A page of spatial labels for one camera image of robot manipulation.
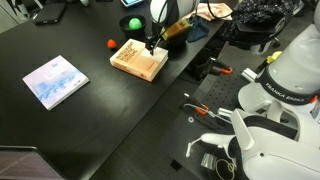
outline red ball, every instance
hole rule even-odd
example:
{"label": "red ball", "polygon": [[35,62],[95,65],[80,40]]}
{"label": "red ball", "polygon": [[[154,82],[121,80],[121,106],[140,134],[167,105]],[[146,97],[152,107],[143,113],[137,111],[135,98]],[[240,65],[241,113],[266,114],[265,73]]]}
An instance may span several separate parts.
{"label": "red ball", "polygon": [[114,49],[114,48],[117,47],[117,44],[113,39],[109,39],[108,42],[107,42],[107,47],[109,49]]}

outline table surface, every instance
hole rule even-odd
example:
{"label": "table surface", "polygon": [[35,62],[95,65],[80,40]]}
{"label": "table surface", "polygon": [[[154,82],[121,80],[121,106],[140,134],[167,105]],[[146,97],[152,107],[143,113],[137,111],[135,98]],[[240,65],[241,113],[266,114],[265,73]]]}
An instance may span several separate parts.
{"label": "table surface", "polygon": [[[237,106],[234,102],[237,101],[238,85],[249,83],[245,78],[239,77],[241,74],[240,72],[246,68],[255,70],[264,59],[236,47],[229,46],[222,52],[220,60],[233,68],[233,74],[222,74],[220,76],[208,75],[193,95],[194,98],[207,105],[214,113],[217,113],[219,107],[231,111],[234,110]],[[223,83],[219,82],[224,79],[229,80]],[[217,93],[219,95],[214,95],[212,93],[214,91],[218,91]],[[189,117],[194,117],[195,121],[190,123],[188,121]],[[200,165],[201,161],[205,153],[212,154],[219,158],[226,158],[223,149],[200,141],[192,146],[190,157],[187,158],[185,155],[188,143],[198,139],[204,133],[233,134],[232,126],[221,122],[221,120],[217,118],[213,119],[208,115],[202,116],[194,112],[183,111],[165,133],[161,140],[161,147],[166,154],[172,157],[180,165],[187,168],[199,179],[212,179],[211,176],[214,176],[214,174],[211,174],[210,176],[208,169]]]}
{"label": "table surface", "polygon": [[[125,15],[146,17],[148,1],[125,8],[120,1],[68,4],[58,24],[23,23],[0,35],[0,144],[35,146],[69,179],[89,179],[129,135],[178,75],[203,48],[222,21],[210,22],[209,35],[169,52],[152,83],[115,69],[106,48],[127,41],[119,28]],[[62,55],[90,82],[47,111],[22,78]]]}

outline book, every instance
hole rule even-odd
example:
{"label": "book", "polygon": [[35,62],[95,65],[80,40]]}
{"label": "book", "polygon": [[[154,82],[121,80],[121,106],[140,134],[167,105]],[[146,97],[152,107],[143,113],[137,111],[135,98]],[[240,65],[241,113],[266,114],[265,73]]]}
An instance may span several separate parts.
{"label": "book", "polygon": [[154,55],[145,43],[129,39],[111,58],[111,65],[151,82],[168,59],[168,50],[156,47]]}
{"label": "book", "polygon": [[89,81],[62,56],[52,59],[22,80],[48,110]]}

